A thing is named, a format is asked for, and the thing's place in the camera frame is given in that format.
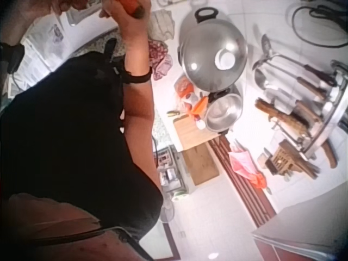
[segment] watch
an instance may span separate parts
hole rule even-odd
[[[7,73],[15,73],[23,60],[25,54],[24,45],[18,44],[15,46],[0,42],[0,61],[8,63]]]

